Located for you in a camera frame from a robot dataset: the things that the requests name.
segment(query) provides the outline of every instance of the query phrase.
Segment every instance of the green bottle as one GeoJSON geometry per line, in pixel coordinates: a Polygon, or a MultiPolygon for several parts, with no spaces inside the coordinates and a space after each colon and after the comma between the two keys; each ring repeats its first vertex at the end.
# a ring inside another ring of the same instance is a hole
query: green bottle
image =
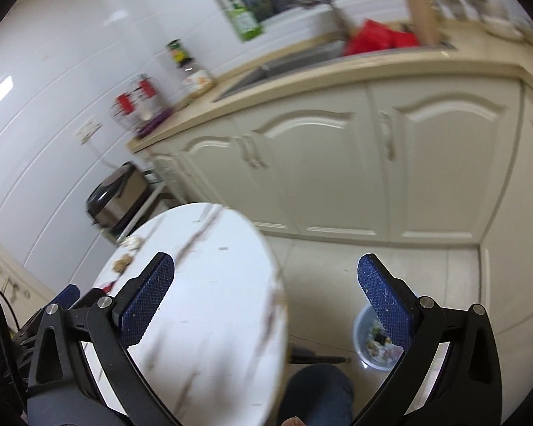
{"type": "Polygon", "coordinates": [[[246,6],[241,6],[237,0],[229,0],[233,9],[229,11],[235,30],[243,41],[258,37],[263,33],[263,28],[256,17],[246,6]]]}

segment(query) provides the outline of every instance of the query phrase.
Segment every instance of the red bag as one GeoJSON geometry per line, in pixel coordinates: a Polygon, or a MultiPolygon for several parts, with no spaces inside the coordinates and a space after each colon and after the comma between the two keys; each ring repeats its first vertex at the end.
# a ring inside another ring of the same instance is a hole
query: red bag
{"type": "Polygon", "coordinates": [[[344,56],[417,46],[419,44],[414,34],[396,32],[387,27],[387,25],[367,19],[359,33],[348,42],[344,56]]]}

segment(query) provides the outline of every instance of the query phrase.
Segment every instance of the metal screw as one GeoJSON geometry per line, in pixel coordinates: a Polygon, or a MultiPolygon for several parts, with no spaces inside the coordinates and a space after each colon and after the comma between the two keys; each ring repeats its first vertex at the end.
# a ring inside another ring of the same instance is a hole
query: metal screw
{"type": "Polygon", "coordinates": [[[97,301],[97,305],[104,309],[105,307],[109,307],[112,303],[112,298],[110,296],[103,296],[97,301]]]}
{"type": "Polygon", "coordinates": [[[474,309],[474,312],[476,314],[478,314],[478,315],[484,315],[485,314],[484,306],[482,306],[481,304],[474,304],[472,309],[474,309]]]}
{"type": "Polygon", "coordinates": [[[423,296],[419,303],[421,303],[421,306],[425,309],[431,309],[434,307],[434,300],[431,297],[423,296]]]}
{"type": "Polygon", "coordinates": [[[53,315],[53,314],[55,314],[57,312],[58,309],[59,309],[59,306],[57,306],[57,304],[53,303],[53,304],[50,304],[49,306],[47,306],[45,311],[47,312],[47,314],[53,315]]]}

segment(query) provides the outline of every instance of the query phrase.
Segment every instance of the white cabinet door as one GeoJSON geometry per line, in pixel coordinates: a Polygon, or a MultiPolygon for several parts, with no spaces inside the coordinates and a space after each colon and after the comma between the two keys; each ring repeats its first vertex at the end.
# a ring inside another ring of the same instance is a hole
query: white cabinet door
{"type": "Polygon", "coordinates": [[[296,233],[272,185],[251,160],[252,149],[229,119],[187,130],[167,145],[179,156],[184,172],[201,181],[210,202],[236,209],[263,231],[296,233]]]}
{"type": "Polygon", "coordinates": [[[496,346],[503,394],[501,417],[505,421],[533,388],[533,316],[496,334],[496,346]]]}
{"type": "Polygon", "coordinates": [[[152,162],[156,173],[170,191],[183,199],[181,202],[211,202],[211,196],[205,191],[203,182],[186,170],[180,157],[172,153],[168,144],[168,141],[161,141],[149,147],[144,158],[152,162]]]}
{"type": "Polygon", "coordinates": [[[232,116],[271,170],[301,234],[387,240],[384,180],[367,92],[349,85],[232,116]]]}
{"type": "Polygon", "coordinates": [[[509,170],[519,82],[403,78],[370,90],[387,158],[391,241],[478,244],[509,170]]]}
{"type": "Polygon", "coordinates": [[[488,293],[483,299],[497,333],[533,314],[533,91],[528,88],[516,162],[481,252],[488,293]]]}

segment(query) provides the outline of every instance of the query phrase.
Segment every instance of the purple object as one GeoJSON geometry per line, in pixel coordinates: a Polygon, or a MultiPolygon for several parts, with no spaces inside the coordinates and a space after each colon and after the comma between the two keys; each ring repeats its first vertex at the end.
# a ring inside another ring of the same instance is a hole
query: purple object
{"type": "Polygon", "coordinates": [[[170,117],[173,113],[174,113],[174,110],[172,110],[171,108],[163,110],[158,115],[156,115],[156,117],[154,117],[147,124],[145,124],[142,128],[140,128],[136,132],[136,135],[139,138],[143,138],[143,137],[148,136],[158,126],[160,126],[164,120],[166,120],[168,117],[170,117]]]}

